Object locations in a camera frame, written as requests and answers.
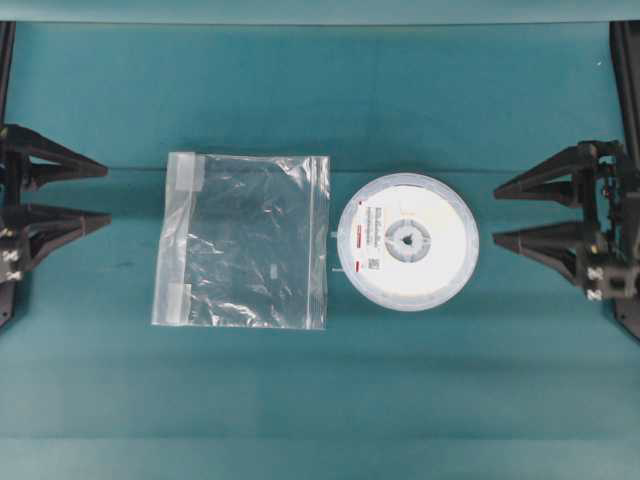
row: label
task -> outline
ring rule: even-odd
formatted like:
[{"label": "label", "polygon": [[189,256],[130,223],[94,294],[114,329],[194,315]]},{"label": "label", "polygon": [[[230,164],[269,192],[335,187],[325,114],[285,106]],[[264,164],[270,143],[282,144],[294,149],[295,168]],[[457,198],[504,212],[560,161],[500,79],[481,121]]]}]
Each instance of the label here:
[{"label": "label", "polygon": [[384,244],[384,210],[380,206],[358,204],[356,226],[356,272],[380,270]]}]

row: plastic bag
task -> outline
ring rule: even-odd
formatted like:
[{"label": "plastic bag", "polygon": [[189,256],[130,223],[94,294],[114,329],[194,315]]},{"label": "plastic bag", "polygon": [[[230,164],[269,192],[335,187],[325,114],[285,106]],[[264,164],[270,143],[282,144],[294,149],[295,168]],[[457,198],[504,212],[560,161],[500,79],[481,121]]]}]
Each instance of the plastic bag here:
[{"label": "plastic bag", "polygon": [[154,325],[320,329],[328,157],[171,153]]}]

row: teal background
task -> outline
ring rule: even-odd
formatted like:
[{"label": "teal background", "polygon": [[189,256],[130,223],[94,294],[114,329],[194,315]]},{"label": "teal background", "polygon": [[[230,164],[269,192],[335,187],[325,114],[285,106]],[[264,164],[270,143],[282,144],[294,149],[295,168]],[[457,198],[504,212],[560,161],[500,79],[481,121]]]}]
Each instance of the teal background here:
[{"label": "teal background", "polygon": [[[2,478],[629,479],[640,348],[490,234],[571,218],[492,189],[622,139],[606,23],[406,28],[20,24],[8,121],[112,167],[39,203],[113,224],[48,258],[0,334]],[[461,294],[400,314],[329,240],[324,332],[152,327],[167,153],[332,157],[350,196],[413,170],[474,212]]]},{"label": "teal background", "polygon": [[3,0],[20,21],[227,25],[433,25],[624,20],[637,0]]}]

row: black mechanical arm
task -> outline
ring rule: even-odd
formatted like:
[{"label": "black mechanical arm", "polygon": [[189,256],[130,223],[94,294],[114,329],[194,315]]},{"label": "black mechanical arm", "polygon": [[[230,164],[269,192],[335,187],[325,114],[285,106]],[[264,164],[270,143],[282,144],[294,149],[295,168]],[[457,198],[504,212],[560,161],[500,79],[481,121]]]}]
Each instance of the black mechanical arm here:
[{"label": "black mechanical arm", "polygon": [[104,213],[21,203],[22,192],[102,177],[108,170],[33,130],[5,124],[14,38],[15,23],[0,22],[0,326],[13,316],[16,284],[27,272],[54,250],[111,222]]}]

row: white tape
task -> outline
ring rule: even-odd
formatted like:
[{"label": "white tape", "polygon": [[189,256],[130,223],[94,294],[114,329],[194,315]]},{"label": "white tape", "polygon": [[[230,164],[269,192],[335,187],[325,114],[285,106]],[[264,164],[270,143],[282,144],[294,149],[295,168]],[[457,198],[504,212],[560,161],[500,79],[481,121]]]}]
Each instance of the white tape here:
[{"label": "white tape", "polygon": [[204,158],[194,152],[171,152],[169,162],[175,162],[175,189],[183,192],[199,192],[204,182]]}]

